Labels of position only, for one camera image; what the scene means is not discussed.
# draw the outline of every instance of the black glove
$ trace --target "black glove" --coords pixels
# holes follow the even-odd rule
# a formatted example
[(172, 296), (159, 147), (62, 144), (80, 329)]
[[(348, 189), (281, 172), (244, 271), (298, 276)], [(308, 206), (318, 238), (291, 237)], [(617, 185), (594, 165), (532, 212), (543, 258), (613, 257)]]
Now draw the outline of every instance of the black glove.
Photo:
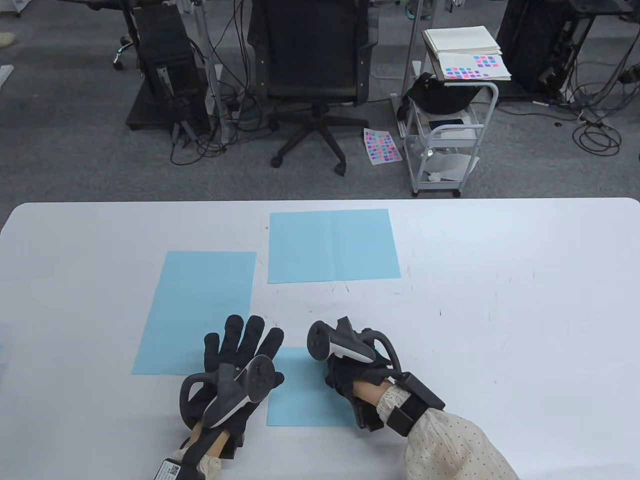
[[(365, 343), (375, 349), (373, 341), (365, 341)], [(353, 382), (363, 380), (373, 385), (381, 385), (386, 378), (399, 374), (396, 370), (388, 368), (392, 364), (388, 358), (382, 356), (378, 350), (375, 352), (376, 359), (369, 364), (358, 362), (352, 358), (338, 358), (331, 355), (326, 361), (329, 373), (324, 379), (329, 387), (351, 403), (358, 427), (368, 428), (371, 431), (382, 428), (384, 424), (374, 405), (353, 396)]]
[[(217, 333), (209, 333), (204, 339), (204, 369), (206, 373), (216, 372), (220, 364), (232, 364), (237, 371), (243, 369), (256, 355), (266, 355), (270, 359), (278, 353), (284, 333), (279, 328), (270, 329), (264, 341), (258, 347), (264, 320), (258, 316), (251, 316), (246, 324), (243, 337), (244, 322), (239, 315), (231, 315), (225, 324), (225, 336), (220, 347), (220, 336)], [(276, 372), (273, 388), (284, 381), (284, 375)], [(202, 418), (202, 415), (211, 401), (218, 394), (218, 388), (212, 383), (204, 383), (202, 388), (181, 408), (180, 414), (187, 427), (193, 429), (194, 425)], [(242, 437), (246, 427), (246, 421), (255, 411), (259, 403), (250, 403), (235, 412), (222, 426), (229, 431), (231, 437)]]

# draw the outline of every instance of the notebook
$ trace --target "notebook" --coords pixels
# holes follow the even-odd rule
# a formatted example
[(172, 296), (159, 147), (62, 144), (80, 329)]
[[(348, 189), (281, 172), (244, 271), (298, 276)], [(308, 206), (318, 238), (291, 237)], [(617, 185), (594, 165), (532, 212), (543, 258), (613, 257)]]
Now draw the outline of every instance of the notebook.
[(432, 28), (422, 32), (424, 41), (438, 59), (443, 52), (500, 55), (500, 47), (484, 26)]

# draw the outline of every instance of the chair wheel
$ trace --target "chair wheel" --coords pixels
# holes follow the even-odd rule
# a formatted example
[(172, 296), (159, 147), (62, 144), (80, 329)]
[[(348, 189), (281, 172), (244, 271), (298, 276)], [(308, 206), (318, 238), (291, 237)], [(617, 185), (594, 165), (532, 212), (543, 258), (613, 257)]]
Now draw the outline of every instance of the chair wheel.
[(338, 175), (340, 175), (341, 177), (343, 177), (344, 174), (347, 172), (347, 164), (346, 163), (339, 163), (338, 165), (335, 166), (333, 171), (335, 173), (337, 173)]
[(280, 168), (282, 166), (282, 157), (280, 155), (276, 155), (271, 159), (271, 166), (273, 168)]
[(271, 130), (272, 132), (275, 132), (277, 129), (280, 128), (280, 124), (278, 123), (278, 120), (276, 120), (275, 118), (270, 118), (268, 125), (269, 125), (269, 130)]

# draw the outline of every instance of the light blue paper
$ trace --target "light blue paper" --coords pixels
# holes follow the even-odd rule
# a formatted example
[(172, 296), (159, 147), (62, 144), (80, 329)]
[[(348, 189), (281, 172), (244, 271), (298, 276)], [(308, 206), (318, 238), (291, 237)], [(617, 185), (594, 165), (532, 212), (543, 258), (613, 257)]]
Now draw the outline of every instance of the light blue paper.
[(400, 276), (386, 209), (271, 214), (271, 284)]
[(202, 372), (204, 337), (249, 316), (255, 252), (167, 252), (133, 374)]
[(351, 404), (324, 382), (326, 362), (311, 358), (306, 348), (281, 348), (273, 363), (284, 383), (269, 394), (267, 425), (356, 426)]

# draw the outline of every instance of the wrist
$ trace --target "wrist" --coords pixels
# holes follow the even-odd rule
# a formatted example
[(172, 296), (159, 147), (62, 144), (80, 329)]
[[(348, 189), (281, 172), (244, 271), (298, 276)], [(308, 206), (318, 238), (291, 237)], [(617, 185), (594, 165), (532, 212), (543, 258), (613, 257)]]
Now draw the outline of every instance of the wrist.
[[(193, 430), (191, 431), (191, 438), (189, 439), (185, 447), (191, 447), (200, 438), (201, 433), (202, 433), (202, 424), (198, 422), (196, 423), (195, 427), (193, 427)], [(222, 453), (222, 448), (224, 448), (225, 444), (227, 443), (229, 436), (230, 435), (227, 430), (222, 431), (222, 433), (220, 433), (218, 438), (215, 439), (213, 444), (211, 444), (209, 450), (207, 450), (207, 453), (205, 455), (210, 457), (220, 457), (220, 454)]]
[(373, 406), (377, 406), (382, 395), (392, 386), (393, 384), (388, 380), (384, 380), (380, 385), (356, 380), (353, 382), (353, 395), (367, 403), (371, 403)]

